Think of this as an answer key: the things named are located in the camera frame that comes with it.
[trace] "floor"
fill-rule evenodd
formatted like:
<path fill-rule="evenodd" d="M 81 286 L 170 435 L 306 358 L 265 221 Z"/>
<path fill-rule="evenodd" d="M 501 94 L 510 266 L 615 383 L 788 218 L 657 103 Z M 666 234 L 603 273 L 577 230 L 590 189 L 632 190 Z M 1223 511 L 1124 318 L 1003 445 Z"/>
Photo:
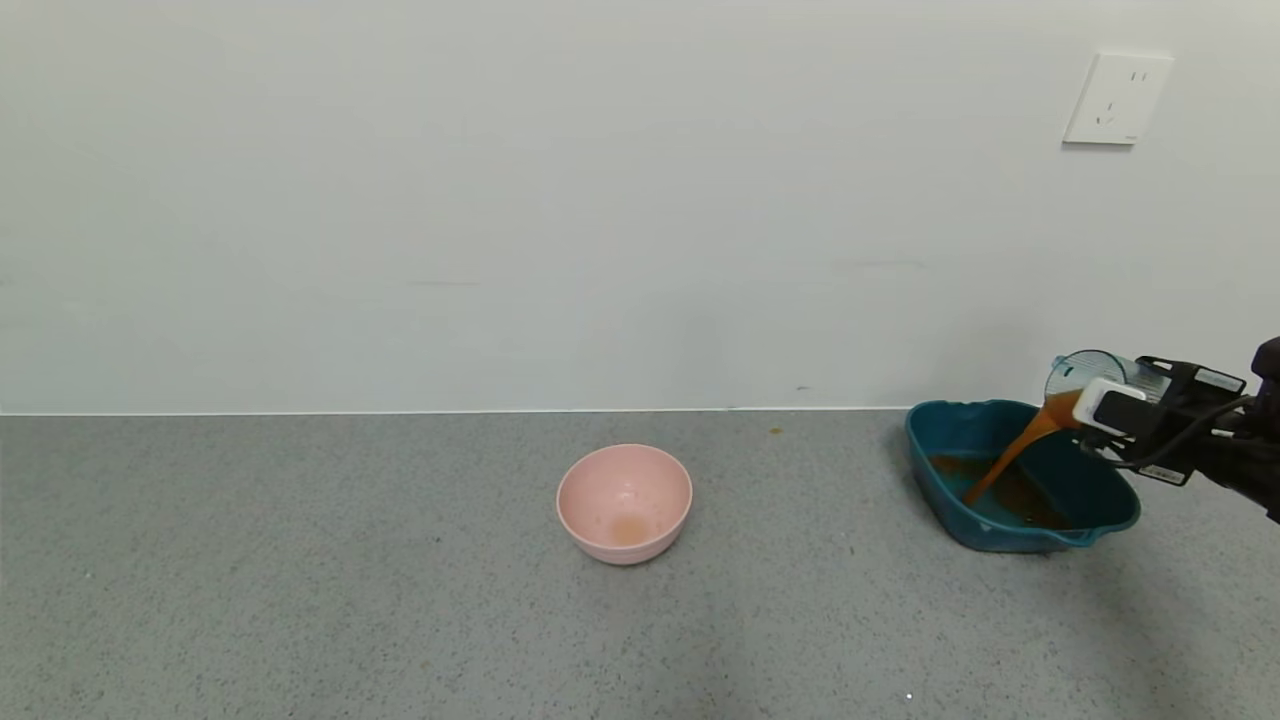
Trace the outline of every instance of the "floor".
<path fill-rule="evenodd" d="M 902 414 L 0 418 L 0 717 L 1274 717 L 1280 528 L 1138 479 L 1096 547 L 952 542 Z M 620 569 L 577 457 L 695 483 Z"/>

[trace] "wall socket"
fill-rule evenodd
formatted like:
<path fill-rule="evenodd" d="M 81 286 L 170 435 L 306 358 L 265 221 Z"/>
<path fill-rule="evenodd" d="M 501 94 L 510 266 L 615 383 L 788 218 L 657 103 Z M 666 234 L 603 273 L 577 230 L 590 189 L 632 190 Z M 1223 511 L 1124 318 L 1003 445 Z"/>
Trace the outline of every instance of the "wall socket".
<path fill-rule="evenodd" d="M 1172 58 L 1094 58 L 1062 142 L 1138 142 L 1151 126 L 1172 67 Z"/>

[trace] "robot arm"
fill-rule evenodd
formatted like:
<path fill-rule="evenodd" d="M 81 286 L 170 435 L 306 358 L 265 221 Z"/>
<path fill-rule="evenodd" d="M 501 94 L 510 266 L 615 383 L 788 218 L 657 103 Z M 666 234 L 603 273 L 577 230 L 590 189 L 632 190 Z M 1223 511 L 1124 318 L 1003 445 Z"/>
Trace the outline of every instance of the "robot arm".
<path fill-rule="evenodd" d="M 1244 380 L 1194 365 L 1139 357 L 1138 364 L 1169 378 L 1160 402 L 1132 388 L 1098 382 L 1076 406 L 1080 447 L 1107 462 L 1175 486 L 1199 470 L 1267 510 L 1280 523 L 1280 338 L 1258 348 L 1252 370 L 1262 378 L 1256 397 Z"/>

